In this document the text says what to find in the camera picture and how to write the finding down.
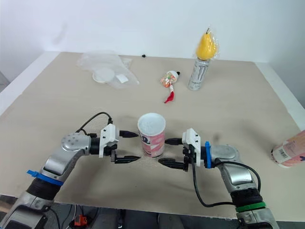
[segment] beige table surface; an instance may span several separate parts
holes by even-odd
[[[269,158],[273,146],[299,129],[252,62],[214,61],[203,88],[186,84],[194,60],[132,57],[131,71],[140,85],[116,90],[94,82],[76,66],[79,53],[61,53],[0,116],[0,193],[19,196],[31,183],[28,169],[40,170],[60,146],[61,138],[93,114],[106,111],[120,129],[137,131],[147,112],[163,115],[166,137],[181,137],[194,128],[212,144],[238,148],[243,162],[262,179],[261,194],[276,220],[305,221],[305,166],[283,169]],[[168,70],[181,72],[175,101],[164,104],[168,89],[159,83]],[[86,127],[99,132],[98,118]],[[110,208],[235,218],[233,206],[204,208],[193,188],[192,173],[162,166],[142,154],[140,139],[122,139],[118,155],[141,159],[115,165],[110,158],[82,157],[56,201]],[[182,160],[181,146],[166,146],[165,157]],[[231,201],[218,169],[197,168],[207,203]]]

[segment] silver can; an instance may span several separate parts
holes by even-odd
[[[201,88],[209,64],[210,60],[202,61],[198,58],[196,59],[194,70],[187,86],[190,90],[197,91]]]

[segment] white wall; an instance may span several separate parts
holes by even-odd
[[[43,50],[191,58],[209,24],[221,59],[271,62],[305,105],[303,0],[2,0],[0,71],[14,79]]]

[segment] yellow pear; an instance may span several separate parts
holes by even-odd
[[[211,37],[211,33],[205,33],[197,47],[197,57],[201,60],[208,60],[214,57],[216,51],[217,47]]]

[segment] plastic wrap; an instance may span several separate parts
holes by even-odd
[[[122,89],[140,82],[128,69],[131,59],[122,60],[112,51],[87,52],[78,60],[77,65],[92,72],[92,77],[99,83],[107,83],[116,89]]]

